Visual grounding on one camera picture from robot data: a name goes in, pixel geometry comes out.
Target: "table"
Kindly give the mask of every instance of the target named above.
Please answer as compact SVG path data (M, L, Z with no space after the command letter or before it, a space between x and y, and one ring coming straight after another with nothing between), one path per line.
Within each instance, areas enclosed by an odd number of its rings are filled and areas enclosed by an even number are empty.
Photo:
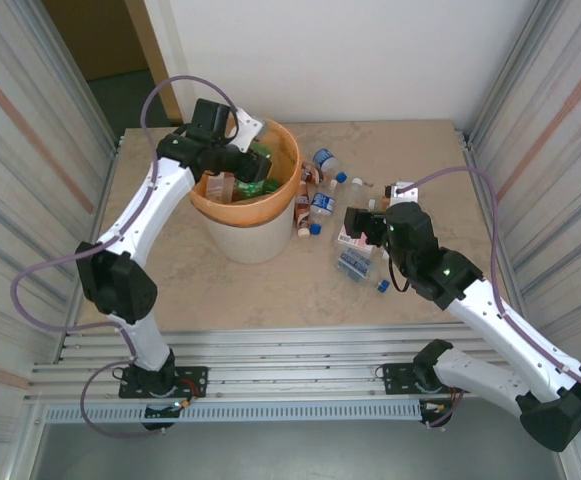
M451 121L286 126L306 160L326 147L347 165L351 177L374 183L377 195L388 183L415 181L442 168L465 165ZM171 131L157 128L152 134L158 140ZM135 193L150 158L141 130L127 130L104 229ZM461 251L489 277L490 241L468 174L455 173L422 187L419 203L432 217L440 244ZM401 294L390 287L382 295L359 287L334 266L333 234L330 222L319 237L293 235L283 253L265 264L241 265L218 251L200 214L184 199L155 242L146 266L159 288L159 326L180 331L455 321L413 291ZM84 302L79 323L100 320L96 308Z

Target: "doorway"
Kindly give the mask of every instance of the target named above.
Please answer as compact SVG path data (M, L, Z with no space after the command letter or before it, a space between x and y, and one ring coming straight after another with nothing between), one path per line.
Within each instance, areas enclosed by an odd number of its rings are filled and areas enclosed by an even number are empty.
M155 86L151 63L160 59L156 40L155 48L150 50L145 38L154 34L143 2L42 0L42 3L115 137L122 136L126 128L139 127L141 107ZM144 37L141 40L139 29ZM147 125L167 127L172 123L163 101L155 98L148 110Z

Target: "corrugated metal wall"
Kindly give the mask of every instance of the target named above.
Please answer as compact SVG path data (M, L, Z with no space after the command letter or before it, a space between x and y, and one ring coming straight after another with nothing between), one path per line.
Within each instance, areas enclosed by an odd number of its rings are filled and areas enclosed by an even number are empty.
M24 266L89 238L115 147L85 82L34 0L0 0L0 466L33 362L59 338L31 328L10 302ZM24 280L30 311L63 325L76 287L68 265Z
M471 138L528 320L581 359L581 0L550 3Z

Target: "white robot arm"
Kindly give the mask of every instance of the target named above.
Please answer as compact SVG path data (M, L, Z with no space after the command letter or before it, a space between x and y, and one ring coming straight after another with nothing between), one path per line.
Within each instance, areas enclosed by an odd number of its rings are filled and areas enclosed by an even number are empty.
M174 355L159 332L154 313L157 287L144 272L150 249L179 202L194 188L204 172L232 172L244 182L266 178L268 159L248 152L251 142L265 131L265 122L237 109L238 128L225 132L229 109L208 100L197 102L191 124L167 135L157 149L157 177L153 166L137 193L98 244L119 236L119 228L137 211L145 190L153 189L132 228L106 250L77 261L84 294L99 311L124 329L136 351L132 359L140 372L146 395L166 395L173 386ZM77 249L92 245L82 242Z
M352 238L365 233L368 243L383 247L391 273L395 264L420 296L479 332L512 368L482 362L449 342L434 340L414 358L418 385L425 391L446 386L473 392L518 417L545 447L563 451L581 430L581 384L568 374L581 376L581 362L504 302L503 311L519 331L515 330L499 312L492 284L459 252L439 247L430 217L415 201L400 199L384 213L349 208L345 226ZM555 368L539 349L563 368Z

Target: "gray floor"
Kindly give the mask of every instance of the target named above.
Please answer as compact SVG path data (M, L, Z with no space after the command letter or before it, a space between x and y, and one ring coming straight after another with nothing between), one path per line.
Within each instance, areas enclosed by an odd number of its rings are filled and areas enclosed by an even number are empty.
M213 423L114 440L86 426L55 425L46 429L36 468L37 480L563 478L558 457L518 421L474 399L445 432L406 421Z
M120 137L126 128L139 126L139 114L145 98L154 88L150 70L115 75L88 82L101 110L108 119L115 137ZM169 127L170 122L159 97L148 110L149 127Z

